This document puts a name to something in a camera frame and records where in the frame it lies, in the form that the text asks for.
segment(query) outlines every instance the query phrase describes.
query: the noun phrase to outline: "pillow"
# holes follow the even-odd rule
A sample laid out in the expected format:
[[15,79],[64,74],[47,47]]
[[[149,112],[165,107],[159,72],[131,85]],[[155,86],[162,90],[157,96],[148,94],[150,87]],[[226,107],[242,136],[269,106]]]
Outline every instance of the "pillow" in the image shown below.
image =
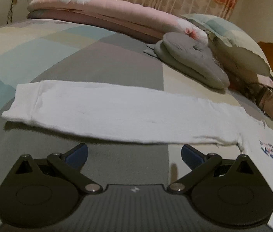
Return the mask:
[[216,63],[211,50],[185,34],[164,34],[154,52],[166,64],[209,87],[226,89],[229,86],[228,76]]
[[273,78],[273,72],[262,49],[242,29],[213,15],[186,14],[182,17],[206,30],[218,51],[223,52],[237,66]]

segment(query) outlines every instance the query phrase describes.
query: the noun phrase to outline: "bed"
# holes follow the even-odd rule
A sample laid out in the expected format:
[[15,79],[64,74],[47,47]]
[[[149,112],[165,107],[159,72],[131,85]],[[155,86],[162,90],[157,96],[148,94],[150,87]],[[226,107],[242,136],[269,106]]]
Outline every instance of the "bed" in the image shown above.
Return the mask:
[[[102,82],[181,93],[243,106],[273,129],[273,121],[236,91],[221,93],[143,53],[146,43],[104,28],[51,19],[28,19],[0,27],[0,184],[21,154],[45,158],[81,142],[89,157],[81,172],[107,184],[163,184],[190,169],[181,160],[183,144],[144,145],[74,137],[6,122],[1,113],[12,104],[17,84],[41,80]],[[237,146],[195,146],[235,159]]]

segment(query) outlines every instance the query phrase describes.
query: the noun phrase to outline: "metal screw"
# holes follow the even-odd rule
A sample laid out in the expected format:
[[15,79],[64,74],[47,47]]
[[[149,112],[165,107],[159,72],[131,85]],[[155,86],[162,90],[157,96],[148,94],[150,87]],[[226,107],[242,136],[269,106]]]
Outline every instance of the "metal screw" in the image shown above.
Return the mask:
[[213,157],[213,156],[215,156],[215,155],[217,155],[216,153],[208,153],[206,156],[207,156],[207,158],[209,159],[210,157]]
[[97,192],[100,190],[100,186],[96,183],[87,184],[85,186],[86,191],[88,192]]
[[185,185],[182,183],[172,183],[169,187],[173,191],[183,191],[185,189]]

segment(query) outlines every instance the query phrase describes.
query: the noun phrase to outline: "triangular cutout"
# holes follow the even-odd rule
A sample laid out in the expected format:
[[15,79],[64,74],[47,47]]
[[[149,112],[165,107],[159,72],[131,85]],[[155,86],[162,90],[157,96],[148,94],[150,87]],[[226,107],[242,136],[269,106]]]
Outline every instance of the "triangular cutout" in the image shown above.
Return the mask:
[[31,173],[32,169],[28,163],[28,161],[24,160],[18,170],[16,171],[16,174],[21,174],[21,173]]
[[250,168],[250,166],[248,165],[248,163],[246,161],[241,162],[241,164],[237,168],[237,172],[253,174],[252,169]]

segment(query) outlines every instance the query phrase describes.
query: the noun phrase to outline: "white logo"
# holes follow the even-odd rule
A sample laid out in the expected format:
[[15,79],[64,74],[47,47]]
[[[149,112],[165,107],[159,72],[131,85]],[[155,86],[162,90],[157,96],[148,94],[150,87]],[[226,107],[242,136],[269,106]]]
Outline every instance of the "white logo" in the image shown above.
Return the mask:
[[135,192],[135,193],[136,193],[136,192],[138,192],[140,189],[139,189],[138,187],[134,187],[134,188],[131,188],[130,190],[131,190],[132,192]]

